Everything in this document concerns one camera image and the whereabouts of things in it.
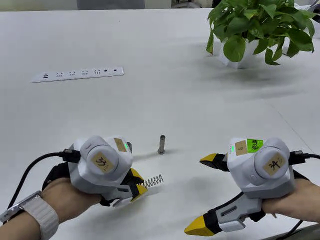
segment white watch strap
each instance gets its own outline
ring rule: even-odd
[[[48,240],[56,233],[59,226],[58,215],[40,196],[35,197],[22,207],[39,223],[41,240]]]

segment watch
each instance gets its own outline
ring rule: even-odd
[[[58,230],[59,218],[56,211],[42,199],[41,191],[36,191],[24,200],[8,208],[0,215],[0,222],[6,223],[21,211],[26,211],[40,225],[41,240],[50,239]]]

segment white tabletop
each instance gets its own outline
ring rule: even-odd
[[[79,137],[122,135],[132,142],[132,167],[145,178],[163,175],[160,192],[123,208],[94,206],[53,239],[205,239],[184,228],[240,190],[200,158],[225,153],[232,137],[279,137],[291,150],[320,153],[320,41],[315,53],[283,56],[280,66],[258,57],[254,68],[227,68],[205,51],[209,11],[0,13],[0,209],[36,157]],[[100,66],[123,66],[125,75],[30,83],[44,71]],[[156,153],[161,134],[165,155]],[[39,163],[19,199],[59,162]],[[320,184],[319,167],[311,159],[295,168]],[[262,239],[296,222],[268,215],[212,239]]]

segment metal peg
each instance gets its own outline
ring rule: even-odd
[[[160,136],[160,144],[159,144],[159,149],[158,149],[158,154],[164,154],[165,153],[165,140],[166,140],[166,136],[165,135],[161,135]]]

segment potted plant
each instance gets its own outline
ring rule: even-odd
[[[286,53],[290,58],[299,51],[314,52],[314,16],[295,9],[294,0],[222,0],[208,16],[206,50],[213,53],[215,35],[222,42],[220,57],[226,65],[241,68],[247,58],[263,51],[266,64],[279,65],[285,38],[290,40]]]

